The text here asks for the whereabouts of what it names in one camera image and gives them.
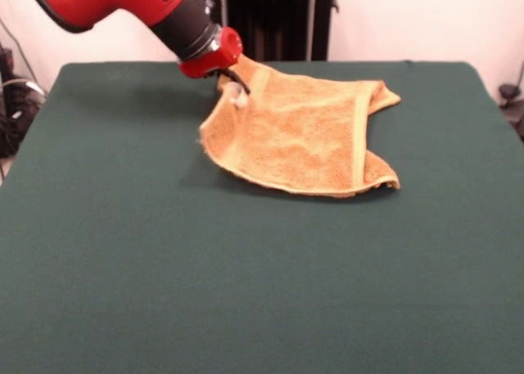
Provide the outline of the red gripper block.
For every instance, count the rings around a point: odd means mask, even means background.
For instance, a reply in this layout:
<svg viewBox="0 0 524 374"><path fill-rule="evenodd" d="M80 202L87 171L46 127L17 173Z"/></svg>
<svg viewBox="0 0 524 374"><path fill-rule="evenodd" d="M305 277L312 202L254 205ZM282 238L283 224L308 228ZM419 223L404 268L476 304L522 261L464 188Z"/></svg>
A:
<svg viewBox="0 0 524 374"><path fill-rule="evenodd" d="M243 45L237 31L219 26L203 49L188 60L182 61L179 69L189 78L199 79L220 70L221 75L238 83L246 95L251 89L246 82L229 67L235 65L243 53Z"/></svg>

